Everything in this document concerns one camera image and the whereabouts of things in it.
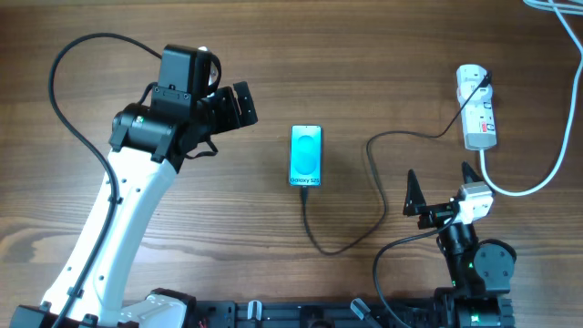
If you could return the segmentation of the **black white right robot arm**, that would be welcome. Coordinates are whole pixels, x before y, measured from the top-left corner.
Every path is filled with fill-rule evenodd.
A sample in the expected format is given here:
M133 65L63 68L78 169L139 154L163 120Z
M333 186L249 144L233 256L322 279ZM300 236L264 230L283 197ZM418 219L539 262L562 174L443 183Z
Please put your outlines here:
M471 166L462 164L464 183L445 203L429 205L413 170L407 173L403 215L418 218L421 230L438 230L436 243L445 257L452 286L431 298L430 327L514 327L510 292L517 253L509 244L480 240L474 222L487 216L495 193Z

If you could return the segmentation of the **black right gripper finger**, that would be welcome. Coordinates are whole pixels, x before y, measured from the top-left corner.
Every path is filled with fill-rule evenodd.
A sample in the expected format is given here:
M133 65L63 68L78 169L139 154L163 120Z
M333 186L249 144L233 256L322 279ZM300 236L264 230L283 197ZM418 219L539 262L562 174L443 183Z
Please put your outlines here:
M407 172L406 187L403 215L421 215L425 210L426 202L413 169Z
M482 182L483 179L473 170L467 161L461 164L463 180L465 184Z

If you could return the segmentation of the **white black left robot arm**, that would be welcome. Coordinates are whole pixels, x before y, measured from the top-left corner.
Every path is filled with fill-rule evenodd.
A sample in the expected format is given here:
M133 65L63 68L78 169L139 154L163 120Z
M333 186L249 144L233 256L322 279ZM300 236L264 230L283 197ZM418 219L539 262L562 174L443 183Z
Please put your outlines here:
M37 306L17 307L14 327L195 327L196 299L167 289L123 303L131 265L154 210L183 162L215 134L258 120L245 82L220 84L204 47L166 46L159 79L112 122L106 174L64 269Z

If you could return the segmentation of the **blue screen Galaxy smartphone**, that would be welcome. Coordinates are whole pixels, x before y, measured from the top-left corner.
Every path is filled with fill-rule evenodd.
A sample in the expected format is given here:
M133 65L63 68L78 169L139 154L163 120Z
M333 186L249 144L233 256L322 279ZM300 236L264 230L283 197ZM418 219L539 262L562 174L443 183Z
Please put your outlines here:
M291 127L289 183L299 187L318 187L322 180L322 127Z

